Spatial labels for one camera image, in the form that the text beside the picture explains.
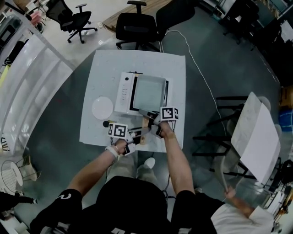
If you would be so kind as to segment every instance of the black sleeve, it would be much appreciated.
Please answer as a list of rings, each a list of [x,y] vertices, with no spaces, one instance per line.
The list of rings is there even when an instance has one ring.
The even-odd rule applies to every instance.
[[[42,210],[31,222],[32,234],[41,233],[44,227],[57,227],[58,223],[71,224],[77,220],[82,212],[82,195],[74,189],[63,191],[55,201]]]
[[[171,219],[174,233],[185,230],[186,233],[216,234],[211,218],[202,210],[204,205],[209,204],[199,206],[196,195],[190,191],[178,193]]]

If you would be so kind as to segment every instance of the white plate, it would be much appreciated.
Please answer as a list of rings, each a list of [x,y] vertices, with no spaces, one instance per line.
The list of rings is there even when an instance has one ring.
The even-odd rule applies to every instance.
[[[107,119],[113,112],[113,103],[107,97],[99,97],[92,104],[92,113],[97,119]]]

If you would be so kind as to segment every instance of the white table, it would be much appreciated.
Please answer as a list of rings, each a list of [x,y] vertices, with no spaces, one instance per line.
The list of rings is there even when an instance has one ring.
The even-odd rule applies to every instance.
[[[269,110],[251,92],[237,122],[231,143],[241,162],[265,184],[280,153],[279,137]]]
[[[135,50],[97,50],[92,62],[83,102],[80,141],[86,144],[110,145],[108,129],[104,120],[92,114],[92,103],[100,96],[108,97],[113,105],[116,102],[121,72],[139,72],[146,75],[172,79],[172,106],[178,108],[179,120],[175,134],[183,147],[185,119],[185,56]],[[128,124],[129,128],[141,127],[142,117],[113,112],[109,120]],[[162,139],[148,133],[144,145],[136,145],[136,150],[166,152]]]

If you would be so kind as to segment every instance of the wrist strap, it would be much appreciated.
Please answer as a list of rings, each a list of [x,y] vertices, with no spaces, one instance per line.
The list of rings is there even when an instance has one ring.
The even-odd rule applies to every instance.
[[[115,149],[113,149],[111,146],[107,146],[106,149],[109,150],[115,158],[118,158],[118,153]]]

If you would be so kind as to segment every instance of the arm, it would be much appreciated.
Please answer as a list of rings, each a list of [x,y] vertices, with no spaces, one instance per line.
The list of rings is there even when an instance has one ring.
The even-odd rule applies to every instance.
[[[118,140],[115,144],[118,148],[112,145],[112,148],[119,154],[124,153],[124,147],[126,142],[124,140]],[[114,161],[114,156],[109,150],[105,150],[94,161],[86,165],[71,181],[67,189],[78,190],[82,196],[85,196],[87,192],[99,181],[105,171]]]
[[[175,133],[167,122],[161,122],[160,127],[162,128],[161,136],[165,140],[168,168],[176,195],[183,190],[194,193],[191,169]]]
[[[254,208],[247,204],[245,201],[235,197],[236,191],[229,186],[228,191],[225,191],[226,198],[238,208],[247,218],[254,212]]]

